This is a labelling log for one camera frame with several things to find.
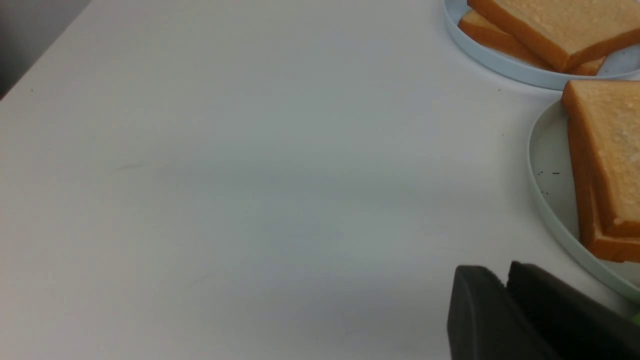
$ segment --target plate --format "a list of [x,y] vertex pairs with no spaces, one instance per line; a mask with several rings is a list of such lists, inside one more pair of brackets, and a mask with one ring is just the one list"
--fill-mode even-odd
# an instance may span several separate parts
[[531,195],[545,225],[569,255],[608,287],[640,304],[640,264],[599,260],[578,241],[578,211],[566,134],[568,117],[558,100],[531,128],[527,144]]
[[471,8],[466,0],[443,0],[445,23],[451,37],[475,61],[508,78],[542,88],[562,90],[571,79],[628,79],[640,74],[640,44],[617,51],[607,58],[597,76],[561,74],[538,69],[511,56],[484,47],[458,28],[458,21]]

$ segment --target bread crust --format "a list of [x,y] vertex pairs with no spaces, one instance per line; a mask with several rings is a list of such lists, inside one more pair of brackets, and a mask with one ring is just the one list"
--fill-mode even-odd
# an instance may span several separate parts
[[549,64],[524,47],[524,45],[518,44],[517,42],[514,44],[515,39],[509,34],[499,33],[498,31],[493,31],[484,26],[472,24],[465,21],[464,18],[460,19],[458,27],[462,32],[467,34],[468,37],[480,45],[498,50],[501,53],[513,56],[514,58],[518,58],[522,61],[526,61],[535,67],[545,70],[553,70]]
[[567,82],[564,86],[562,94],[562,102],[569,114],[569,117],[575,123],[575,130],[579,136],[584,139],[585,161],[588,164],[589,178],[594,189],[598,216],[602,233],[607,236],[615,237],[640,237],[640,224],[637,222],[621,221],[616,224],[616,219],[620,216],[616,214],[614,203],[612,201],[612,193],[607,184],[607,176],[604,170],[604,164],[601,157],[597,154],[595,148],[594,134],[590,131],[586,123],[586,113],[580,105],[580,101],[573,87],[574,80]]
[[594,200],[589,179],[589,164],[586,161],[584,139],[576,129],[576,122],[569,119],[567,137],[571,152],[575,200],[578,208],[580,242],[596,258],[622,263],[640,263],[640,238],[613,238],[601,233],[596,217],[597,203]]
[[[474,24],[467,21],[464,17],[462,17],[458,22],[458,27],[462,30],[462,32],[467,34],[468,37],[470,37],[471,39],[473,39],[473,41],[477,42],[480,45],[500,51],[501,53],[513,56],[514,58],[518,58],[537,68],[548,71],[555,71],[553,66],[549,65],[538,55],[532,53],[529,49],[527,49],[524,45],[522,45],[514,37],[507,33],[495,31],[485,26]],[[568,73],[573,75],[594,76],[598,74],[598,71],[600,70],[600,67],[602,67],[603,63],[604,61],[602,60],[599,66],[588,66],[587,64],[581,64]]]
[[500,29],[513,35],[524,46],[540,58],[543,58],[559,72],[567,72],[587,61],[599,59],[640,42],[639,26],[637,29],[619,34],[614,38],[570,54],[560,45],[538,33],[524,21],[511,15],[494,0],[467,0],[467,4]]

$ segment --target bread slice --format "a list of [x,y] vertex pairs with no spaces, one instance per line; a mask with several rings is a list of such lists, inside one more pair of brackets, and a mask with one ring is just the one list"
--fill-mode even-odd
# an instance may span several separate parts
[[562,100],[584,137],[602,232],[640,237],[640,82],[571,80]]
[[[522,45],[515,37],[500,30],[475,10],[463,15],[458,22],[458,27],[478,44],[513,56],[537,68],[549,71],[555,70],[545,60],[542,60],[538,55]],[[587,61],[575,69],[569,70],[567,74],[594,76],[598,74],[606,59],[607,57],[604,56],[597,60]]]
[[640,43],[640,3],[636,0],[467,3],[560,72]]
[[576,129],[575,121],[569,120],[567,133],[578,207],[580,242],[598,259],[617,263],[640,263],[640,238],[615,238],[602,233],[596,197],[589,179],[584,139]]

